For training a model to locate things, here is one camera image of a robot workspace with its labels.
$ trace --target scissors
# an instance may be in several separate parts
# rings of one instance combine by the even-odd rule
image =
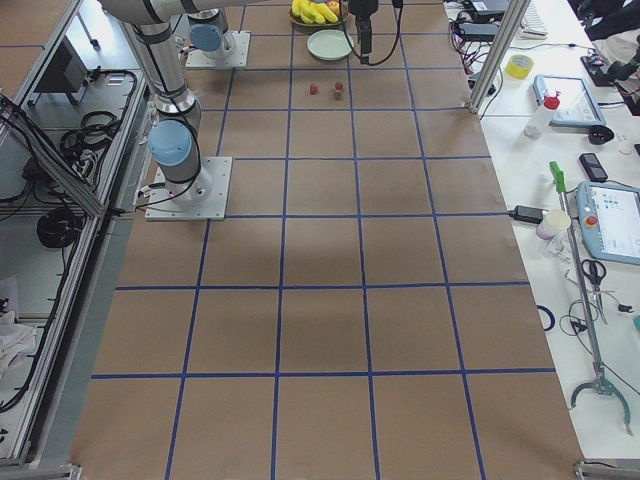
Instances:
[[[602,321],[607,324],[607,319],[604,316],[604,311],[602,310],[602,292],[600,291],[600,283],[604,277],[607,276],[607,267],[604,266],[602,262],[598,260],[583,260],[582,261],[582,274],[591,282],[591,286],[593,287],[593,299],[596,302],[596,306],[600,311],[600,315],[602,316]]]

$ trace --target banana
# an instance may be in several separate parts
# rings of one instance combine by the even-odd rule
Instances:
[[[300,18],[302,18],[302,21],[304,23],[308,23],[309,25],[316,23],[316,19],[313,17],[313,15],[308,16],[302,10],[300,10]]]
[[[324,16],[315,8],[315,3],[309,0],[300,0],[300,13],[305,14],[307,17],[313,18],[313,23],[318,25],[324,25],[327,23]]]
[[[327,22],[336,23],[338,21],[337,15],[327,7],[326,3],[313,3],[313,7],[320,12],[320,15],[322,15]]]
[[[291,2],[291,13],[296,17],[300,16],[300,0],[293,0]]]

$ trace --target green plate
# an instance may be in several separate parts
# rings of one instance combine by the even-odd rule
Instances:
[[[349,42],[342,30],[322,30],[309,37],[307,48],[320,60],[340,60],[351,53],[353,39],[348,38]]]

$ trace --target screen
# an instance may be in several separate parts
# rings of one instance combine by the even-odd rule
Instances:
[[[597,119],[582,80],[544,77],[544,86],[549,95],[560,92],[560,107],[554,114],[556,120],[593,122]]]
[[[636,192],[591,187],[598,212],[602,251],[640,258],[640,196]]]

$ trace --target red bottle cap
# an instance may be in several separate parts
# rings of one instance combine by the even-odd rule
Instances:
[[[560,106],[560,99],[558,98],[559,96],[560,92],[556,92],[555,97],[546,94],[544,96],[544,106],[549,110],[556,110]]]

